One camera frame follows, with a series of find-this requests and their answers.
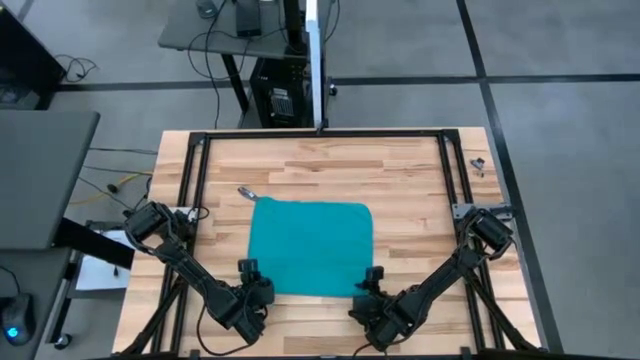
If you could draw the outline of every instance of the white paper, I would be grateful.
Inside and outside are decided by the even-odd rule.
[[[105,231],[102,233],[102,236],[133,248],[124,230]],[[126,288],[127,285],[129,285],[129,270],[117,267],[118,276],[115,276],[114,269],[116,267],[117,266],[109,264],[104,260],[84,255],[82,257],[82,266],[80,267],[78,282],[76,283],[76,290],[87,291]]]

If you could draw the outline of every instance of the computer mouse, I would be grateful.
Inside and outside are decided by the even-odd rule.
[[[196,7],[198,15],[203,19],[212,18],[218,13],[218,7],[213,3],[213,0],[197,0]]]
[[[9,299],[2,307],[0,320],[2,332],[9,344],[20,346],[28,343],[36,330],[33,297],[30,294],[20,293]]]

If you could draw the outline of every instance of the yellow cable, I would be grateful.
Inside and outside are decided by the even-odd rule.
[[[120,187],[120,186],[122,186],[122,185],[124,185],[124,184],[128,183],[129,181],[131,181],[131,180],[133,180],[133,179],[137,178],[138,176],[142,176],[142,175],[146,175],[146,174],[147,174],[147,173],[145,173],[145,174],[135,174],[135,175],[128,175],[128,176],[125,176],[125,177],[123,177],[122,179],[120,179],[120,180],[119,180],[115,185],[116,185],[117,187]],[[96,195],[94,195],[94,196],[92,196],[92,197],[90,197],[90,198],[84,199],[84,200],[70,201],[70,202],[69,202],[69,205],[84,205],[84,204],[90,204],[90,203],[92,203],[92,202],[96,202],[96,201],[98,201],[98,200],[102,199],[102,198],[103,198],[103,197],[105,197],[105,196],[107,196],[107,195],[105,195],[105,194],[103,194],[103,193],[98,193],[98,194],[96,194]]]

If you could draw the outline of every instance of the blue light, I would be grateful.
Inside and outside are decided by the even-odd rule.
[[[7,330],[7,335],[9,335],[10,338],[14,338],[14,337],[18,336],[18,329],[11,328],[11,329]]]

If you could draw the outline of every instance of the computer tower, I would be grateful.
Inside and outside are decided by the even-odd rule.
[[[305,59],[259,58],[250,84],[263,128],[313,127]]]
[[[64,68],[0,6],[0,109],[44,109]]]

